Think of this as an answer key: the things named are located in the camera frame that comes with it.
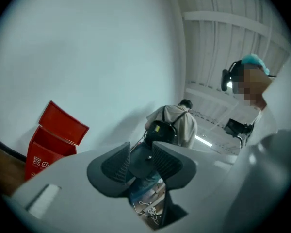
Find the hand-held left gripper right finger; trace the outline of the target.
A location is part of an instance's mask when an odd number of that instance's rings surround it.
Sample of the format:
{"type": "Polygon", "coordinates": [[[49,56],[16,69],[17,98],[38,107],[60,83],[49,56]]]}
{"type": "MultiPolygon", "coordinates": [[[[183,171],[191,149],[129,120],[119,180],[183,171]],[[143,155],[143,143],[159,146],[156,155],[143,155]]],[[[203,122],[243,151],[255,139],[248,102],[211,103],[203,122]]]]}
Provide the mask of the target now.
{"type": "Polygon", "coordinates": [[[184,188],[196,175],[196,164],[188,156],[189,151],[165,142],[152,144],[152,163],[167,189],[184,188]]]}

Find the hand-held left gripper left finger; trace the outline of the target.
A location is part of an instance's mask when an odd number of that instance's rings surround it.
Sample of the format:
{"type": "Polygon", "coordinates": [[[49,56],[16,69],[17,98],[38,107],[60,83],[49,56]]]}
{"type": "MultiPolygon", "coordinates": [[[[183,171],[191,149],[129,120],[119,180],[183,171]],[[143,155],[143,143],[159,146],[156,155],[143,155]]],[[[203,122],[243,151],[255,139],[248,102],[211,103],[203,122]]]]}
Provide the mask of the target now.
{"type": "Polygon", "coordinates": [[[126,197],[136,177],[129,171],[130,142],[111,147],[87,167],[90,184],[107,197],[126,197]]]}

